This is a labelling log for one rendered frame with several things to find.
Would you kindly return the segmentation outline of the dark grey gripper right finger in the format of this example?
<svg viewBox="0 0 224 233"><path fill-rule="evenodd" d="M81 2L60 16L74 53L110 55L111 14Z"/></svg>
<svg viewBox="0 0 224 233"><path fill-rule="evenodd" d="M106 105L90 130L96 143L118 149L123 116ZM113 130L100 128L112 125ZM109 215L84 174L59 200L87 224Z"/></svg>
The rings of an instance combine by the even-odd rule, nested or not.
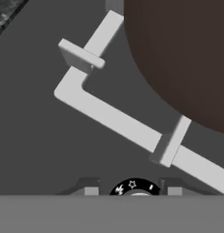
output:
<svg viewBox="0 0 224 233"><path fill-rule="evenodd" d="M215 196L215 193L193 187L181 178L162 177L158 181L160 194L166 196Z"/></svg>

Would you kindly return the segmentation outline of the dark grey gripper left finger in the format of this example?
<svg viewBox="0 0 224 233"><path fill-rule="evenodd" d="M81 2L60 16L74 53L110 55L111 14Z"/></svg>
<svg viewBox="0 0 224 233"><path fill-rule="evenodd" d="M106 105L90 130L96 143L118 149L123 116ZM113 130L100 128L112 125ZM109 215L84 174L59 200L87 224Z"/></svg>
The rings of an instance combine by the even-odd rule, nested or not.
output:
<svg viewBox="0 0 224 233"><path fill-rule="evenodd" d="M99 177L79 177L72 187L68 187L60 192L58 195L72 195L85 187L100 187Z"/></svg>

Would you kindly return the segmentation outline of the black hob knob white marks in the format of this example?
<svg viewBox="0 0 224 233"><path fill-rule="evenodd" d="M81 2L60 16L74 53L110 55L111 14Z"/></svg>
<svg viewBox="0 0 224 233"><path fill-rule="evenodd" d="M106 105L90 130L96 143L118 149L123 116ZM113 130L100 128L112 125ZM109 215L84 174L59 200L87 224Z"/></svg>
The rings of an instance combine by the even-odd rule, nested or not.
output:
<svg viewBox="0 0 224 233"><path fill-rule="evenodd" d="M160 187L155 183L140 177L132 177L118 183L111 191L110 196L123 196L129 191L143 190L149 195L158 196Z"/></svg>

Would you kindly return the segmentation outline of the light grey hob grate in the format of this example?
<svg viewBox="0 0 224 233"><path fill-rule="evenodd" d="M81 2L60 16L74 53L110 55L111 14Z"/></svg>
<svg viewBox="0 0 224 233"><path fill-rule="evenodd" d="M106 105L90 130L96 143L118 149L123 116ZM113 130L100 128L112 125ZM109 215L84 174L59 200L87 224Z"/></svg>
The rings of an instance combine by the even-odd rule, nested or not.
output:
<svg viewBox="0 0 224 233"><path fill-rule="evenodd" d="M101 56L123 22L124 16L110 10L85 46L77 46L65 38L58 43L69 69L54 96L151 153L160 147L156 163L177 167L224 195L224 168L182 145L191 124L189 118L181 116L173 132L163 135L84 90L83 84L92 70L105 66Z"/></svg>

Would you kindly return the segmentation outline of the dark grey hob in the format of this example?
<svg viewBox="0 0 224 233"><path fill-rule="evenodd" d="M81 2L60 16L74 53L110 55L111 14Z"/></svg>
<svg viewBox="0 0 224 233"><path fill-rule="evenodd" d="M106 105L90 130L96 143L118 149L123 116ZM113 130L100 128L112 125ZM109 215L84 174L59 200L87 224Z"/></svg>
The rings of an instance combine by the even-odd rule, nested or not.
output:
<svg viewBox="0 0 224 233"><path fill-rule="evenodd" d="M182 177L218 194L54 97L68 67L57 44L84 46L105 16L105 0L30 0L0 35L0 194L55 194L78 177L99 177L108 194L121 180ZM138 121L170 133L179 113L147 84L124 27L84 88ZM183 145L224 168L224 134L192 123Z"/></svg>

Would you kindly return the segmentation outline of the dark brown round pan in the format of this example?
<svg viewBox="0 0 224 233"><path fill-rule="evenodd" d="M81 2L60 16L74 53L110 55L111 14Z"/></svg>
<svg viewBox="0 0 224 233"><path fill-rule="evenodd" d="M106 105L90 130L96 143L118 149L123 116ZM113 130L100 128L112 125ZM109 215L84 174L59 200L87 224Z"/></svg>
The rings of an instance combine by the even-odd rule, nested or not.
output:
<svg viewBox="0 0 224 233"><path fill-rule="evenodd" d="M224 133L224 0L125 0L131 54L182 115Z"/></svg>

